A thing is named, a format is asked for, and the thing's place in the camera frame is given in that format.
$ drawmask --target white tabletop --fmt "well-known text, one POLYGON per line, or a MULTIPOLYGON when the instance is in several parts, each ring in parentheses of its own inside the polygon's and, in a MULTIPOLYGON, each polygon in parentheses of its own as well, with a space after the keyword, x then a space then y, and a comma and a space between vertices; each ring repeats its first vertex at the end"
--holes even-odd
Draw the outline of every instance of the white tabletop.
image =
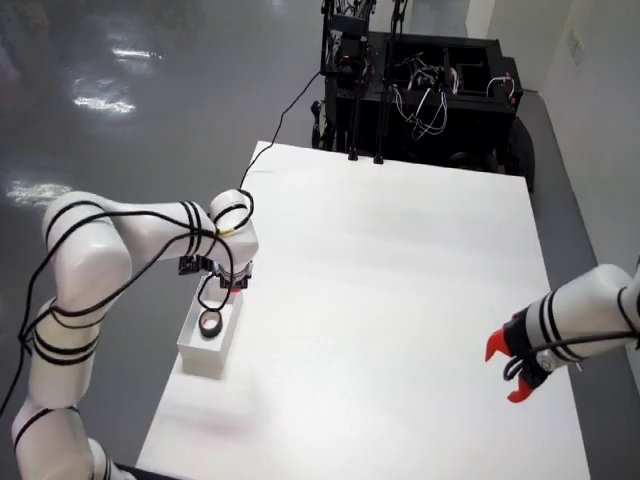
POLYGON ((484 363, 488 336, 549 289, 524 180, 276 145, 245 188, 260 252, 224 379, 178 357, 138 468, 589 478, 566 369, 513 405, 505 357, 484 363))

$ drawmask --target white wall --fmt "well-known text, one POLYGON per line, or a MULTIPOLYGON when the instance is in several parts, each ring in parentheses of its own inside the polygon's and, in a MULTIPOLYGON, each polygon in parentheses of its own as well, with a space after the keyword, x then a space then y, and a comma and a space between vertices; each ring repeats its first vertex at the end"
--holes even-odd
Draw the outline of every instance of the white wall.
POLYGON ((469 0, 467 35, 469 38, 487 38, 495 0, 469 0))
POLYGON ((640 253, 640 2, 574 0, 543 96, 601 263, 640 253), (573 28, 584 45, 575 65, 573 28))
POLYGON ((571 1, 495 0, 487 38, 499 39, 502 53, 516 59, 524 88, 544 87, 571 1))
MULTIPOLYGON (((407 0, 407 9, 404 12, 403 29, 405 33, 409 31, 411 25, 411 17, 413 15, 414 0, 407 0)), ((376 13, 369 18, 369 30, 372 32, 390 32, 391 31, 391 15, 393 14, 394 0, 378 0, 376 3, 376 13)))

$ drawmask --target glossy floor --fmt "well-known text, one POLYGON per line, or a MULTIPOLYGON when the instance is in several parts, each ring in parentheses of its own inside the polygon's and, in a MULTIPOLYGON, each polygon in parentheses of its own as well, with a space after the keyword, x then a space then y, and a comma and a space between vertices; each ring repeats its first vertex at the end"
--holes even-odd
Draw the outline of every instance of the glossy floor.
MULTIPOLYGON (((424 32, 421 10, 434 24, 463 28, 464 9, 416 1, 412 30, 424 32)), ((40 223, 47 203, 80 189, 122 201, 206 205, 237 185, 256 141, 271 137, 280 112, 318 69, 319 3, 51 0, 0 6, 2 394, 17 360, 25 286, 44 255, 40 223)), ((321 96, 317 81, 286 118, 279 141, 309 145, 309 105, 321 96)), ((557 287, 595 260, 544 104, 527 96, 521 116, 538 154, 533 206, 557 287)), ((174 262, 160 264, 118 301, 104 325, 80 408, 89 433, 119 462, 136 461, 196 282, 178 278, 174 262)), ((53 295, 52 285, 47 272, 34 305, 53 295)), ((638 461, 633 465, 634 456, 623 455, 629 449, 617 447, 640 445, 640 406, 624 357, 614 352, 586 366, 574 376, 574 390, 593 478, 636 478, 638 461), (603 411, 608 423, 600 420, 603 411), (616 475, 607 477, 611 464, 618 466, 616 475)), ((0 419, 3 479, 18 475, 8 431, 25 380, 0 419)))

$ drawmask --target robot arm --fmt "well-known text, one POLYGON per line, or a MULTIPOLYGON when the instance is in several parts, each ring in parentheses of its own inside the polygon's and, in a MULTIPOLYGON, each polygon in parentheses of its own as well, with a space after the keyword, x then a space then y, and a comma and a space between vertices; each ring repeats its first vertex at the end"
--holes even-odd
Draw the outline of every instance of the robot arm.
POLYGON ((600 265, 516 313, 487 342, 513 357, 505 380, 518 376, 509 400, 526 400, 557 368, 611 350, 640 336, 640 269, 635 278, 600 265))
POLYGON ((33 337, 29 393, 12 428, 24 479, 130 478, 87 438, 75 409, 89 387, 100 324, 157 260, 199 256, 215 262, 221 286, 246 287, 258 241, 245 195, 218 195, 209 214, 192 202, 124 204, 83 192, 50 205, 43 236, 57 296, 24 332, 33 337), (134 258, 149 263, 132 276, 134 258))

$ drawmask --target white box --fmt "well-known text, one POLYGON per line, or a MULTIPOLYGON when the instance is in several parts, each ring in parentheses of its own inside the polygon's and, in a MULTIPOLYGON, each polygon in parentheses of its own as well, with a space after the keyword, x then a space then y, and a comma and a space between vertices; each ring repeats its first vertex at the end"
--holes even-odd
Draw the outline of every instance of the white box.
MULTIPOLYGON (((210 378, 220 378, 227 360, 229 347, 236 329, 240 309, 242 308, 242 291, 232 293, 229 301, 220 312, 222 314, 222 331, 212 339, 203 338, 198 329, 198 319, 204 311, 197 300, 198 291, 206 276, 200 279, 198 288, 187 318, 178 337, 178 350, 182 356, 182 369, 185 373, 210 378)), ((202 300, 207 304, 215 304, 222 301, 225 290, 218 287, 217 279, 209 282, 202 295, 202 300)))

